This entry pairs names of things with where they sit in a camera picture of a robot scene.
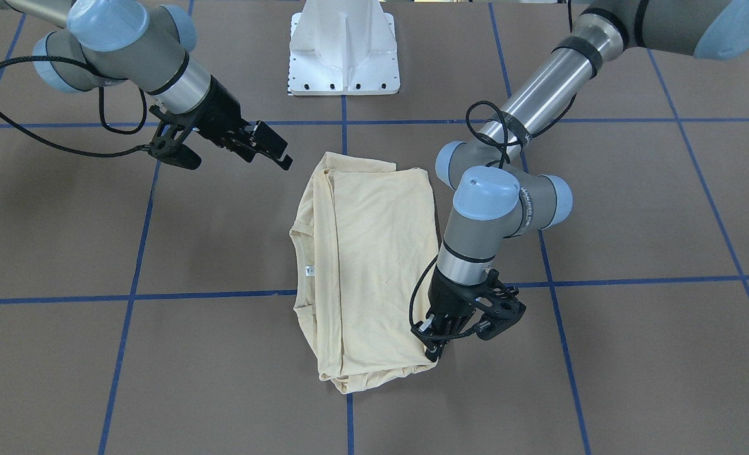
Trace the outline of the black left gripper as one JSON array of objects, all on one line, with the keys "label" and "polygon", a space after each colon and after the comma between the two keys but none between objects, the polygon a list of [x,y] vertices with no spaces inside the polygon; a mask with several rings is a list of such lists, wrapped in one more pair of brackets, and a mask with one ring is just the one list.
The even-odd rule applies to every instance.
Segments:
[{"label": "black left gripper", "polygon": [[476,334],[476,323],[469,329],[464,326],[475,313],[476,306],[470,302],[472,285],[457,283],[442,274],[435,263],[428,290],[430,309],[426,319],[412,323],[412,333],[424,344],[424,356],[435,363],[443,354],[449,339],[461,339]]}]

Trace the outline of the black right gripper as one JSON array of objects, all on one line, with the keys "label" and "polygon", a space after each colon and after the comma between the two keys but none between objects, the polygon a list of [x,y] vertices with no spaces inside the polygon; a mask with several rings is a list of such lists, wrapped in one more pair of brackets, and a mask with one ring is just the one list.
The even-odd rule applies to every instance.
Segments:
[{"label": "black right gripper", "polygon": [[262,156],[284,171],[291,168],[293,159],[285,152],[285,139],[264,121],[244,120],[241,104],[218,80],[210,81],[207,95],[196,113],[195,128],[199,135],[217,147],[235,152],[247,163]]}]

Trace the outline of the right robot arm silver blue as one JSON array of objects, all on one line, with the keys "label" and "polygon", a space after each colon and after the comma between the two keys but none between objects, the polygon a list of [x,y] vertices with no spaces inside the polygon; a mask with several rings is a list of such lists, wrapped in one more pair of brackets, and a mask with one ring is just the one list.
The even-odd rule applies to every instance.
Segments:
[{"label": "right robot arm silver blue", "polygon": [[37,74],[61,92],[80,93],[129,80],[144,106],[160,120],[143,150],[160,163],[195,170],[201,158],[185,145],[195,131],[244,159],[256,155],[288,169],[287,143],[265,122],[245,121],[241,105],[192,56],[196,29],[176,5],[148,9],[138,1],[0,1],[10,9],[42,18],[56,31],[36,43]]}]

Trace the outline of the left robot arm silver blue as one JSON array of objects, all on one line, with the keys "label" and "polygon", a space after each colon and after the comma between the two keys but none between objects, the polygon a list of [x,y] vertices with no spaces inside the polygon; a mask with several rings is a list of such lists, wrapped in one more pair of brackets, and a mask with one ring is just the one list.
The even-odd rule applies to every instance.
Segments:
[{"label": "left robot arm silver blue", "polygon": [[453,189],[438,256],[428,265],[429,311],[409,320],[424,354],[437,361],[447,343],[493,339],[524,316],[518,291],[492,266],[501,241],[564,221],[573,193],[556,176],[534,176],[513,161],[567,112],[577,92],[626,49],[728,60],[749,49],[749,1],[594,1],[547,61],[498,107],[472,140],[450,142],[436,161]]}]

